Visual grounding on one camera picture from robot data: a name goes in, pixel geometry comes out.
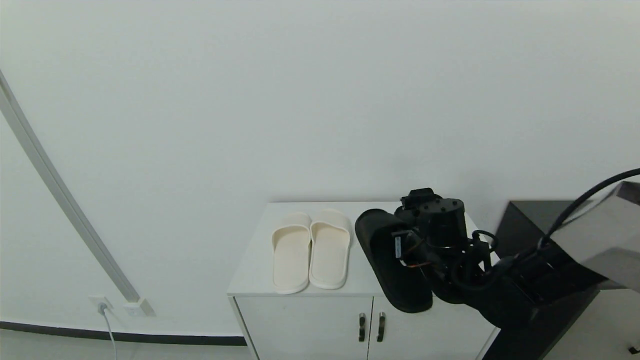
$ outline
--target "white cabinet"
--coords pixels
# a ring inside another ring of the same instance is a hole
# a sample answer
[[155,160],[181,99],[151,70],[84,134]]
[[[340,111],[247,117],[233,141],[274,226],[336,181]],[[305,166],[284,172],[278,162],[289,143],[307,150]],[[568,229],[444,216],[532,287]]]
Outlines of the white cabinet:
[[[379,208],[393,212],[398,204],[290,202],[267,205],[227,291],[256,359],[482,358],[497,329],[475,309],[448,304],[436,297],[433,307],[422,313],[396,310],[385,298],[353,229],[347,281],[342,288],[322,290],[310,284],[291,295],[273,291],[270,236],[284,215],[304,211],[313,218],[317,211],[333,208],[347,215],[353,228],[353,222],[365,210]],[[469,217],[466,220],[470,233],[476,227]],[[385,326],[384,335],[378,341],[380,313],[385,314]]]
[[466,305],[434,297],[428,311],[407,314],[394,308],[387,298],[374,297],[369,360],[475,359],[494,329]]
[[[260,360],[364,360],[370,297],[238,298]],[[359,341],[360,314],[364,338]]]

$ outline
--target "wall outlet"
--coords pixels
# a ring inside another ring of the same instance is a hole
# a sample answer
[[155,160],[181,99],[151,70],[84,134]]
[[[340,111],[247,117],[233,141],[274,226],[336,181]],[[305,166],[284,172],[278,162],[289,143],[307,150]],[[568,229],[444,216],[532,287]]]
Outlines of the wall outlet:
[[143,318],[146,316],[154,316],[154,310],[145,298],[141,298],[138,302],[128,302],[123,305],[129,316]]
[[113,309],[113,306],[111,306],[111,303],[109,302],[109,300],[107,300],[107,297],[104,295],[89,295],[89,301],[91,301],[91,303],[93,304],[96,310],[98,310],[98,306],[100,306],[101,302],[107,304],[107,309],[109,310]]

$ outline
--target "white slipper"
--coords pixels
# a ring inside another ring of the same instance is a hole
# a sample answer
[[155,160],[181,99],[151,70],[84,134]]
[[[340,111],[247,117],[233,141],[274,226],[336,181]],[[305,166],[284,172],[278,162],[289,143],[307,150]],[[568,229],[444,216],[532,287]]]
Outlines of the white slipper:
[[273,286],[279,294],[297,293],[309,284],[309,224],[305,213],[288,214],[271,235]]
[[349,219],[340,211],[320,211],[311,224],[309,280],[321,289],[338,289],[347,280],[351,232]]

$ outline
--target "white power cord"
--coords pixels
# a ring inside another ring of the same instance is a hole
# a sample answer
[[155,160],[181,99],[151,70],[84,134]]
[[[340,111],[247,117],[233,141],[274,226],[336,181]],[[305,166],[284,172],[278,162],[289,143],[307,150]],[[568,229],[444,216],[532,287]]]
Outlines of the white power cord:
[[113,333],[111,332],[111,326],[109,325],[109,319],[107,318],[107,314],[104,313],[104,311],[108,308],[109,307],[107,306],[107,304],[101,302],[100,305],[98,305],[98,314],[104,316],[104,321],[107,322],[107,329],[109,329],[109,337],[111,338],[111,343],[113,344],[114,359],[118,360],[118,349],[116,348],[116,341],[113,339]]

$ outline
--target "floor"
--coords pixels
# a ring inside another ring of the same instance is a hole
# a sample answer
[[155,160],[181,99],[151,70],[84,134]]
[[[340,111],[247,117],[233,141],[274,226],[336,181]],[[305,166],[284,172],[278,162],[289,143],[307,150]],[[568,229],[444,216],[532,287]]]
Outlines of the floor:
[[[118,360],[250,360],[247,347],[116,342]],[[0,330],[2,360],[113,360],[110,341]]]

